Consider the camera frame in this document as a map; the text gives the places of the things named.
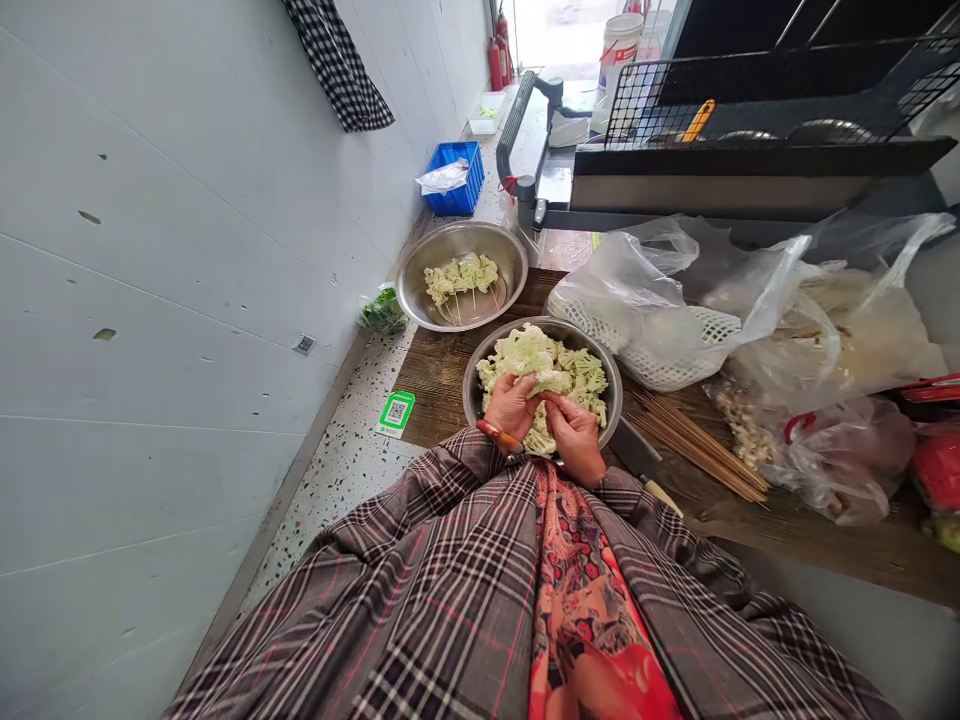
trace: fire extinguisher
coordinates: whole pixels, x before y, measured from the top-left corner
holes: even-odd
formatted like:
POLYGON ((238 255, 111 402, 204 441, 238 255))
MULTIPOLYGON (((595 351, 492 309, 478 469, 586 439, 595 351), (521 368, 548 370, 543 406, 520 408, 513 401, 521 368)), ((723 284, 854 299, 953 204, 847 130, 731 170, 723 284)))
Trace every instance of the fire extinguisher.
POLYGON ((506 87, 513 81, 513 68, 510 67, 510 46, 503 35, 497 36, 497 48, 500 50, 500 69, 503 71, 502 82, 506 87))
POLYGON ((500 62, 500 46, 490 38, 487 42, 487 63, 490 65, 490 89, 503 90, 503 65, 500 62))
POLYGON ((497 44, 500 45, 500 51, 504 55, 503 64, 506 72, 503 75, 503 84, 506 86, 513 82, 513 58, 510 57, 510 30, 507 27, 507 16, 503 14, 502 1, 497 21, 493 24, 493 27, 494 33, 497 35, 497 44))

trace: black and white checkered towel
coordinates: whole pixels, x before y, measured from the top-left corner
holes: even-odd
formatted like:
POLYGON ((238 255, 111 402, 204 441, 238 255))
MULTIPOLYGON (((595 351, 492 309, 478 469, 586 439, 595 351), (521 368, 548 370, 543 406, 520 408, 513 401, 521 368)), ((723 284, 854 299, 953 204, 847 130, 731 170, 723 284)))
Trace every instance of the black and white checkered towel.
POLYGON ((283 0, 330 103, 347 132, 380 130, 393 113, 367 76, 333 0, 283 0))

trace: checkered cloth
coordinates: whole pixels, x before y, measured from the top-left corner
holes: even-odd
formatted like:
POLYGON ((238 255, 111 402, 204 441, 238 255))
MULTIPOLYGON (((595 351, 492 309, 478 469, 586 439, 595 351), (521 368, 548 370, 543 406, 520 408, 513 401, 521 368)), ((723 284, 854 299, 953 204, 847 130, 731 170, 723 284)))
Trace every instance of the checkered cloth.
POLYGON ((347 132, 381 130, 393 113, 367 76, 333 0, 283 0, 310 66, 347 132))
MULTIPOLYGON (((454 435, 317 536, 166 717, 523 717, 536 494, 532 463, 454 435)), ((799 608, 636 480, 583 494, 684 717, 898 717, 799 608)))

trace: speckled floor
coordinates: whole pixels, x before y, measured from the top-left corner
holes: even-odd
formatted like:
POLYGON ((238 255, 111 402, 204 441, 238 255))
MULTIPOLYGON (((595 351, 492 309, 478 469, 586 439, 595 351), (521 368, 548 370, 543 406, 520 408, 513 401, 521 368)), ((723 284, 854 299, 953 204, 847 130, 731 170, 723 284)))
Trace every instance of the speckled floor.
MULTIPOLYGON (((539 93, 534 93, 511 155, 514 173, 536 172, 546 136, 545 128, 545 100, 539 93)), ((497 187, 499 133, 473 139, 480 142, 486 171, 473 219, 499 223, 503 214, 497 187)), ((425 232, 461 219, 433 218, 425 232)), ((411 459, 423 451, 416 445, 385 437, 373 430, 387 397, 393 391, 393 383, 415 331, 416 326, 410 324, 403 335, 375 338, 367 345, 243 601, 239 617, 256 605, 296 564, 317 533, 359 503, 387 489, 411 459)))

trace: red bracelet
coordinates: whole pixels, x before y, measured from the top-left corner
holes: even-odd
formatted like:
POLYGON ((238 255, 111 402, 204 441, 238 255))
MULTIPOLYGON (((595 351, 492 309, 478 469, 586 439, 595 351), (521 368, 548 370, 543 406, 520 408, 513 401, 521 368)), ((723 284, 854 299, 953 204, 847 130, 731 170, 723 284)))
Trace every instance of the red bracelet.
POLYGON ((477 420, 477 430, 496 443, 507 455, 519 455, 523 452, 523 443, 500 428, 495 428, 486 420, 477 420))

